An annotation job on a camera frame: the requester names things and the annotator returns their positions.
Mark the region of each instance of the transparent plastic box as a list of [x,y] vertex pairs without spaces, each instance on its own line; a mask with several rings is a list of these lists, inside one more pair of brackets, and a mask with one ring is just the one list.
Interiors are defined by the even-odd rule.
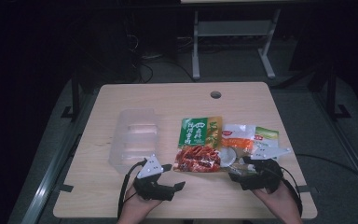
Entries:
[[158,125],[153,108],[126,109],[120,112],[109,163],[120,174],[157,152]]

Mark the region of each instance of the triangular white marker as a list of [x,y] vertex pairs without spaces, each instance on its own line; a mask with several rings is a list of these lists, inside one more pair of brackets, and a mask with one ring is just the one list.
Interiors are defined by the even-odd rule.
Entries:
[[260,147],[251,156],[251,160],[268,160],[290,153],[290,148]]
[[151,155],[149,160],[147,160],[147,163],[144,165],[144,168],[138,173],[137,177],[139,179],[151,176],[151,175],[157,175],[164,172],[164,168],[159,164],[157,157],[155,154]]

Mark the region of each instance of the wooden table top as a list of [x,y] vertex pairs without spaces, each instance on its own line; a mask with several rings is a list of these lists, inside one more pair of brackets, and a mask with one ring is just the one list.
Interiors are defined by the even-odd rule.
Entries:
[[[212,91],[219,91],[221,97],[212,98]],[[60,192],[53,211],[56,217],[117,216],[124,175],[110,165],[108,159],[119,113],[130,108],[154,108],[158,116],[157,157],[161,164],[173,164],[184,118],[222,116],[224,123],[255,124],[279,131],[280,147],[291,147],[265,83],[105,85],[99,92],[64,181],[64,185],[73,186],[73,189]],[[294,176],[299,186],[306,185],[294,153],[282,156],[279,164]],[[176,192],[171,202],[163,202],[154,209],[148,218],[274,218],[250,190],[242,190],[225,172],[169,171],[158,183],[173,186],[182,181],[186,182],[183,190]],[[316,217],[310,193],[301,193],[301,198],[303,218]]]

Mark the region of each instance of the person's left hand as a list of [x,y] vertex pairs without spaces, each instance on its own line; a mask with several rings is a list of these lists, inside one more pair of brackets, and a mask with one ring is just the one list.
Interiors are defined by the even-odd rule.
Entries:
[[138,224],[151,210],[161,204],[159,200],[145,200],[136,193],[132,185],[126,192],[123,210],[117,224]]

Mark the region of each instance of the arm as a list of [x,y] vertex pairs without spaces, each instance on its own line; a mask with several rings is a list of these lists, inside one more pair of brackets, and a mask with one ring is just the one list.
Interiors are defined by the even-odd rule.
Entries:
[[259,198],[271,213],[287,224],[303,223],[297,205],[289,188],[281,181],[275,192],[268,194],[262,189],[254,189],[252,193]]
[[138,224],[161,203],[162,201],[158,200],[143,199],[136,193],[135,187],[131,186],[126,192],[123,210],[117,224]]

